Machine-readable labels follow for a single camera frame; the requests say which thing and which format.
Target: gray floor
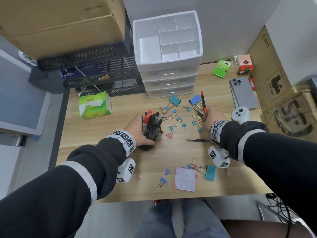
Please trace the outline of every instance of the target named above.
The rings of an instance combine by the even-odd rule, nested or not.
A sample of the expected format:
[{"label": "gray floor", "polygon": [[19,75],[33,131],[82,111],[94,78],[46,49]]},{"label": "gray floor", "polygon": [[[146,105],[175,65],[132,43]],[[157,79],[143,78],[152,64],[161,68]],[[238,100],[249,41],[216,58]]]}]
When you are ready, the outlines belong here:
[{"label": "gray floor", "polygon": [[[260,220],[255,200],[269,204],[265,195],[207,197],[206,200],[221,220]],[[183,235],[182,200],[172,200],[173,226],[178,238]],[[144,214],[153,206],[152,200],[118,202],[93,205],[75,238],[130,238],[137,231]],[[263,209],[265,221],[279,222],[278,218]]]}]

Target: green cigarette pack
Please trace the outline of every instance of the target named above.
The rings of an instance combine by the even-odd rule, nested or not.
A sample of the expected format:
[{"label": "green cigarette pack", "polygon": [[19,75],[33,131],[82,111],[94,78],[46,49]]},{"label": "green cigarette pack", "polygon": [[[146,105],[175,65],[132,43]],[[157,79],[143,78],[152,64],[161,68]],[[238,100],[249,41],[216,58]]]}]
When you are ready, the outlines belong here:
[{"label": "green cigarette pack", "polygon": [[219,77],[219,78],[224,78],[228,69],[230,68],[230,65],[231,65],[231,63],[226,62],[224,60],[220,60],[217,67],[215,68],[215,70],[212,74]]},{"label": "green cigarette pack", "polygon": [[84,119],[112,114],[111,97],[106,92],[79,98],[78,113]]}]

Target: jeans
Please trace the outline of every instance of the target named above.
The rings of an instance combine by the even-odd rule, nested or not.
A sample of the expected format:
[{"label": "jeans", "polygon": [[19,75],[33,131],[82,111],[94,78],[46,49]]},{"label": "jeans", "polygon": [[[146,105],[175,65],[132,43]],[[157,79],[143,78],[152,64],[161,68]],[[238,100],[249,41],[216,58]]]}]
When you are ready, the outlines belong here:
[{"label": "jeans", "polygon": [[[215,213],[198,199],[185,200],[183,238],[230,238]],[[172,222],[172,205],[161,201],[145,214],[135,238],[176,238]]]}]

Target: red marker cap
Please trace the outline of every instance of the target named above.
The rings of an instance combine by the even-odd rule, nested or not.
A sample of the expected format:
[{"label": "red marker cap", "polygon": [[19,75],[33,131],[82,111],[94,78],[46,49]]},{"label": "red marker cap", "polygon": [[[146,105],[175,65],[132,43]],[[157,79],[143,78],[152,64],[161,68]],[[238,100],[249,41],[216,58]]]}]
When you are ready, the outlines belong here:
[{"label": "red marker cap", "polygon": [[150,116],[149,116],[148,114],[145,115],[144,120],[143,120],[143,123],[144,123],[144,124],[147,124],[147,122],[149,121],[149,118],[150,118]]}]

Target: sleeve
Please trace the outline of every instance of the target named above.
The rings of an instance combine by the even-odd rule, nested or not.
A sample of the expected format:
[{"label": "sleeve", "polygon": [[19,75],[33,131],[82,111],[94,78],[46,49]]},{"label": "sleeve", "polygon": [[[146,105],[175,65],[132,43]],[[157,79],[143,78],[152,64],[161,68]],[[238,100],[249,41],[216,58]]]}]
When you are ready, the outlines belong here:
[{"label": "sleeve", "polygon": [[255,171],[316,234],[311,214],[317,209],[307,208],[307,204],[314,204],[317,196],[317,144],[267,133],[259,122],[230,123],[221,133],[221,143],[230,157]]},{"label": "sleeve", "polygon": [[73,237],[93,202],[112,191],[125,159],[113,138],[77,148],[65,163],[0,200],[1,237]]}]

